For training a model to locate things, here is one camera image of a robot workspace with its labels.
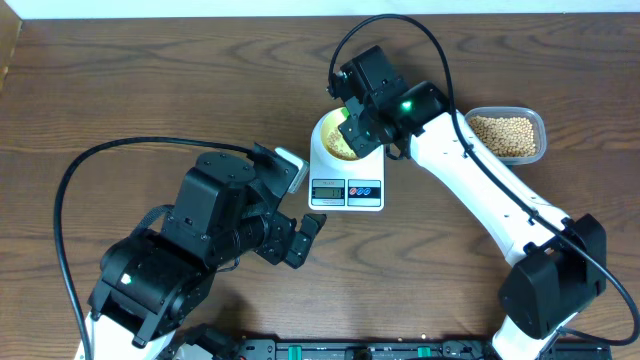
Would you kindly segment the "green plastic measuring scoop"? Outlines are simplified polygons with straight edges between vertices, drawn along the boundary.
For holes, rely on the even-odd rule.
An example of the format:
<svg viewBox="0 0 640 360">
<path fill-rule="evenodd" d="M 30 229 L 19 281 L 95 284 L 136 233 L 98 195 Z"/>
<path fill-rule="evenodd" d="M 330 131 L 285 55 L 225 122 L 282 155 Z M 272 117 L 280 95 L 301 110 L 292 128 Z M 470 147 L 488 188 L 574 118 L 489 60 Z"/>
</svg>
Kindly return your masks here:
<svg viewBox="0 0 640 360">
<path fill-rule="evenodd" d="M 340 111 L 341 111 L 341 114 L 343 115 L 343 118 L 345 120 L 348 119 L 348 117 L 350 116 L 349 110 L 346 107 L 342 107 Z"/>
</svg>

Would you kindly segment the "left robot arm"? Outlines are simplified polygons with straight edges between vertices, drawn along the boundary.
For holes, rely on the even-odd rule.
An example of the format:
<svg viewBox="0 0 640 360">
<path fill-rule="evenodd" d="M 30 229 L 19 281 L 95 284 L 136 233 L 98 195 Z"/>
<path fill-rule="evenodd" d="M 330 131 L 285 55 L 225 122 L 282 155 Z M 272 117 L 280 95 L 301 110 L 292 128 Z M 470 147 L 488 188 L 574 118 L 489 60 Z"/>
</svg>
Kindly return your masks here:
<svg viewBox="0 0 640 360">
<path fill-rule="evenodd" d="M 279 212 L 309 164 L 278 147 L 255 145 L 247 157 L 201 154 L 176 201 L 149 211 L 100 261 L 89 298 L 88 338 L 79 359 L 154 359 L 209 295 L 217 274 L 254 252 L 272 265 L 302 266 L 326 222 Z"/>
</svg>

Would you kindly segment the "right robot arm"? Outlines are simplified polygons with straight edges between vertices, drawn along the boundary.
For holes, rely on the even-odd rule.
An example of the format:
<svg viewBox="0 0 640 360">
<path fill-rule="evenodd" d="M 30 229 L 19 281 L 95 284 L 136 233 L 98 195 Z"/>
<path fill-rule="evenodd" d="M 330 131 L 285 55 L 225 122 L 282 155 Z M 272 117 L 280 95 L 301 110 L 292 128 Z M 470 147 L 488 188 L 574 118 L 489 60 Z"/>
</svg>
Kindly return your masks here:
<svg viewBox="0 0 640 360">
<path fill-rule="evenodd" d="M 393 144 L 437 177 L 495 240 L 511 271 L 498 298 L 507 316 L 493 336 L 502 359 L 537 359 L 606 288 L 606 233 L 537 196 L 473 134 L 434 84 L 414 87 L 374 46 L 328 76 L 349 115 L 340 128 L 364 157 Z"/>
</svg>

